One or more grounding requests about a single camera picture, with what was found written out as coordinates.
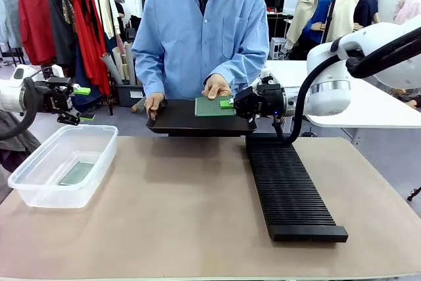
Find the black slotted rack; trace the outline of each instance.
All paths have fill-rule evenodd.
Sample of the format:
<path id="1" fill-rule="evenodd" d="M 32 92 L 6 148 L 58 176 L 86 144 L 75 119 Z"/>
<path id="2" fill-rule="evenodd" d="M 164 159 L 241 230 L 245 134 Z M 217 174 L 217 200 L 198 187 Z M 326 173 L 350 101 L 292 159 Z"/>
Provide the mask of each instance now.
<path id="1" fill-rule="evenodd" d="M 273 241 L 347 241 L 348 233 L 336 225 L 292 145 L 282 145 L 275 134 L 252 134 L 246 146 Z"/>

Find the gray floor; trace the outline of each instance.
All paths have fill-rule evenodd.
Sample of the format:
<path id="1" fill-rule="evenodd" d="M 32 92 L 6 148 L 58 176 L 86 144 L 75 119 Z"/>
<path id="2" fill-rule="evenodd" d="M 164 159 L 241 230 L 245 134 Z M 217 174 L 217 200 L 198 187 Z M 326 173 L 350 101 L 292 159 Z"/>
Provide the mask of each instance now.
<path id="1" fill-rule="evenodd" d="M 0 68 L 0 78 L 10 77 L 11 72 L 10 67 Z M 95 112 L 95 116 L 95 120 L 91 124 L 116 126 L 119 129 L 120 136 L 156 136 L 145 127 L 147 122 L 145 115 L 133 114 L 130 108 L 115 107 L 114 116 L 110 116 L 108 108 L 102 107 Z M 55 120 L 54 115 L 40 114 L 30 130 L 40 141 L 44 141 L 61 127 L 61 124 Z M 259 132 L 273 132 L 270 123 L 271 121 L 268 119 L 259 119 Z M 319 128 L 309 122 L 304 122 L 303 131 L 308 131 L 310 127 L 319 137 L 349 139 L 340 129 Z M 405 200 L 413 188 L 421 186 L 421 176 L 418 171 L 420 168 L 420 162 L 418 161 L 420 150 L 421 130 L 369 130 L 359 146 L 361 154 Z M 421 216 L 421 195 L 409 205 Z M 404 279 L 421 280 L 421 277 Z"/>

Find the shirt pocket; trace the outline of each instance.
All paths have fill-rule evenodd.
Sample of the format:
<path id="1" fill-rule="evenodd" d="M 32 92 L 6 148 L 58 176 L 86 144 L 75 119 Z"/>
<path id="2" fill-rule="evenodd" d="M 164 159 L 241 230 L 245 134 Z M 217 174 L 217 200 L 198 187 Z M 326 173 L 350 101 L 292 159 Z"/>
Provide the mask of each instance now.
<path id="1" fill-rule="evenodd" d="M 224 18 L 222 29 L 222 53 L 227 59 L 231 59 L 239 49 L 247 27 L 247 19 Z"/>

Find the brown tabletop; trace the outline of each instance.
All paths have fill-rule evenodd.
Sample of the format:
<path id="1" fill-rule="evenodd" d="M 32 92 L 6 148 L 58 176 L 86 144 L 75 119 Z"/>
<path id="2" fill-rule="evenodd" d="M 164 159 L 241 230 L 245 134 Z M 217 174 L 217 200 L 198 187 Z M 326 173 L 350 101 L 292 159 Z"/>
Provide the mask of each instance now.
<path id="1" fill-rule="evenodd" d="M 119 138 L 85 209 L 29 208 L 17 192 L 0 206 L 0 276 L 262 280 L 421 272 L 421 220 L 350 143 L 307 138 L 295 148 L 348 231 L 347 243 L 271 242 L 244 139 Z"/>

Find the dark gray bin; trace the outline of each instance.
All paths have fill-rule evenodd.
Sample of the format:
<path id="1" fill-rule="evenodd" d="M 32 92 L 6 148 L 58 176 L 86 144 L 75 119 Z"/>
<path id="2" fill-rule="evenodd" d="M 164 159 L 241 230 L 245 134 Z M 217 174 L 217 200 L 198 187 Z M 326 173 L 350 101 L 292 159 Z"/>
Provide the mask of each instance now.
<path id="1" fill-rule="evenodd" d="M 132 107 L 145 95 L 141 86 L 116 85 L 116 87 L 122 107 Z"/>

